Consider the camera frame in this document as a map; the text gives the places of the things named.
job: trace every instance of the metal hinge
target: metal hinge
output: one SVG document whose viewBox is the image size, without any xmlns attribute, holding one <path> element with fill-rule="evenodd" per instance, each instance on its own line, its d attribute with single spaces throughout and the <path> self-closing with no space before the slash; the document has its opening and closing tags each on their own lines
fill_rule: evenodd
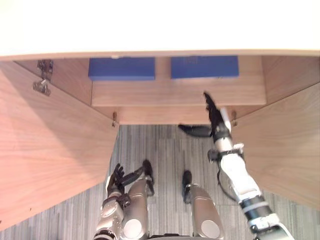
<svg viewBox="0 0 320 240">
<path fill-rule="evenodd" d="M 51 90 L 48 88 L 48 82 L 50 83 L 51 81 L 54 70 L 54 61 L 50 59 L 39 60 L 37 63 L 37 69 L 41 71 L 42 80 L 35 81 L 32 84 L 32 89 L 49 97 Z"/>
</svg>

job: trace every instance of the wooden cabinet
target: wooden cabinet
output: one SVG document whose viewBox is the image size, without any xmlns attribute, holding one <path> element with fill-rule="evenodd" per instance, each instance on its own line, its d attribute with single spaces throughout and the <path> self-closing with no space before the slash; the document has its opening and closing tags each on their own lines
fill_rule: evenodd
<svg viewBox="0 0 320 240">
<path fill-rule="evenodd" d="M 233 135 L 260 186 L 320 209 L 320 52 L 244 47 L 99 54 L 0 47 L 0 60 L 10 60 L 0 62 L 0 230 L 102 182 L 119 124 L 207 124 L 203 91 L 237 112 Z M 155 81 L 92 82 L 88 57 L 114 54 L 155 56 Z M 240 75 L 172 81 L 169 57 L 195 54 L 240 54 Z M 47 57 L 57 58 L 49 97 L 32 90 L 41 80 L 34 59 Z"/>
</svg>

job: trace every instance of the black joint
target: black joint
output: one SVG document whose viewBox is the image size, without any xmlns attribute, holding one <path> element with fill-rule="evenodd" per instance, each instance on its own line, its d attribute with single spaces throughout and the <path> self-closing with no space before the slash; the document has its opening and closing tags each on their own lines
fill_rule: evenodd
<svg viewBox="0 0 320 240">
<path fill-rule="evenodd" d="M 244 209 L 246 207 L 250 207 L 252 205 L 262 203 L 262 202 L 265 202 L 265 198 L 263 196 L 255 196 L 253 198 L 244 200 L 243 202 L 240 203 L 240 206 L 242 209 Z M 246 211 L 244 215 L 246 216 L 248 221 L 250 221 L 252 219 L 266 217 L 272 213 L 273 212 L 270 209 L 269 205 L 263 205 L 263 206 L 257 206 L 256 208 Z"/>
</svg>

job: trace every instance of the wooden shelf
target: wooden shelf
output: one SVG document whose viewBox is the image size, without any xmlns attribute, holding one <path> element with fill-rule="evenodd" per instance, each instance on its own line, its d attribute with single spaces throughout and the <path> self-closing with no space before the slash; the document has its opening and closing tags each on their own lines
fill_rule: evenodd
<svg viewBox="0 0 320 240">
<path fill-rule="evenodd" d="M 170 78 L 170 58 L 157 57 L 155 81 L 94 81 L 93 107 L 204 106 L 203 92 L 220 106 L 264 105 L 260 56 L 239 56 L 239 77 Z"/>
</svg>

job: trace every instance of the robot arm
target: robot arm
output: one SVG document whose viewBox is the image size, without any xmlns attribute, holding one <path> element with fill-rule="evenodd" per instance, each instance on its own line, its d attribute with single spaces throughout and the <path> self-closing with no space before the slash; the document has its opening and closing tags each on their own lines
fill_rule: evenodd
<svg viewBox="0 0 320 240">
<path fill-rule="evenodd" d="M 205 92 L 206 109 L 209 112 L 211 128 L 203 126 L 179 127 L 195 137 L 213 137 L 215 150 L 208 153 L 209 160 L 218 163 L 229 178 L 236 201 L 245 214 L 251 231 L 259 240 L 294 240 L 287 228 L 280 222 L 265 201 L 255 180 L 248 174 L 243 157 L 243 144 L 232 143 L 231 129 L 224 120 L 214 101 Z"/>
</svg>

